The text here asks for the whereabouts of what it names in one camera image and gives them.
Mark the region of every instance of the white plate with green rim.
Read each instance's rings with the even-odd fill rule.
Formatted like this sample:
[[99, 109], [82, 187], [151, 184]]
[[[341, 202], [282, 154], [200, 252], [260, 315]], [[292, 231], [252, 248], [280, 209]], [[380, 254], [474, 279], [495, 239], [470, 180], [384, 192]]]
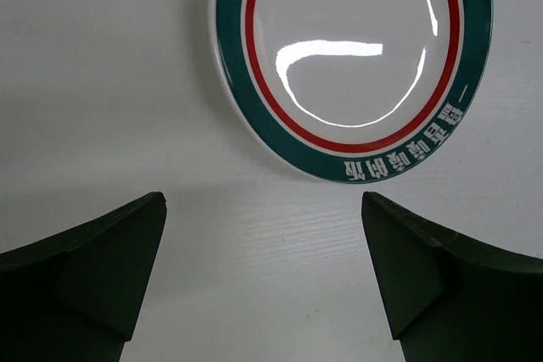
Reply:
[[315, 177], [368, 183], [432, 154], [475, 96], [492, 0], [210, 0], [244, 122]]

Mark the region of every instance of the plate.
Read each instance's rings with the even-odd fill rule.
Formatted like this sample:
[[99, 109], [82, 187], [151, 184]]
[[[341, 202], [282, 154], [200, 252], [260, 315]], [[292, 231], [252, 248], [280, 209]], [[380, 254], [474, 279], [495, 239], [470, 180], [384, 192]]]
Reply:
[[492, 0], [210, 0], [216, 66], [245, 124], [343, 183], [388, 179], [443, 145], [491, 28]]

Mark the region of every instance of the ceramic plate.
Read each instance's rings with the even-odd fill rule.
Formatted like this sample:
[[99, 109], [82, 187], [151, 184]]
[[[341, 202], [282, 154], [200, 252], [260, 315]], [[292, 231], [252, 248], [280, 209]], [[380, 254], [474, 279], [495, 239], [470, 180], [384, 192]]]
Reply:
[[458, 126], [490, 46], [492, 0], [210, 0], [234, 106], [277, 156], [337, 182], [417, 165]]

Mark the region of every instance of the white surface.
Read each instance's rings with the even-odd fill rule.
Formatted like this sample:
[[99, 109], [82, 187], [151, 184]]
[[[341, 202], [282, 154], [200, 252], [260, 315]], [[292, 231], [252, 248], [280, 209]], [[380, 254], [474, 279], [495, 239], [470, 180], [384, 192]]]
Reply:
[[256, 2], [256, 51], [271, 93], [333, 142], [375, 142], [411, 122], [438, 85], [449, 35], [447, 0]]
[[[495, 0], [465, 120], [371, 189], [543, 257], [542, 13]], [[361, 229], [366, 187], [308, 181], [251, 138], [205, 15], [206, 0], [0, 0], [0, 252], [161, 190], [169, 218], [123, 362], [401, 361]]]

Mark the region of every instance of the red stripe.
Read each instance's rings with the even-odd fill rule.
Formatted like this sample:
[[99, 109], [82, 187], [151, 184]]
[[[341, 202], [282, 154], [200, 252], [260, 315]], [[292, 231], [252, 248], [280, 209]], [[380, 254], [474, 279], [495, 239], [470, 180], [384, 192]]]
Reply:
[[454, 71], [456, 56], [458, 54], [458, 47], [460, 43], [460, 9], [458, 6], [458, 0], [447, 0], [449, 3], [449, 16], [451, 20], [451, 35], [449, 38], [449, 51], [447, 53], [447, 59], [445, 61], [445, 67], [438, 85], [435, 88], [434, 93], [424, 106], [424, 108], [418, 113], [415, 118], [409, 122], [405, 127], [397, 131], [396, 133], [387, 136], [383, 139], [375, 142], [362, 143], [362, 144], [346, 144], [332, 142], [327, 139], [323, 139], [308, 130], [304, 129], [298, 123], [296, 123], [288, 114], [283, 110], [281, 105], [273, 97], [272, 91], [264, 79], [264, 74], [260, 68], [258, 57], [256, 54], [255, 46], [255, 6], [256, 0], [247, 0], [247, 8], [245, 10], [245, 38], [247, 42], [247, 52], [249, 55], [249, 63], [253, 74], [255, 75], [256, 84], [262, 92], [262, 96], [267, 101], [270, 108], [275, 112], [279, 119], [296, 135], [304, 138], [307, 142], [314, 144], [320, 148], [326, 148], [339, 153], [369, 153], [400, 141], [401, 139], [409, 136], [413, 133], [431, 114], [434, 108], [439, 103], [441, 97], [446, 91], [447, 84], [449, 83], [452, 73]]

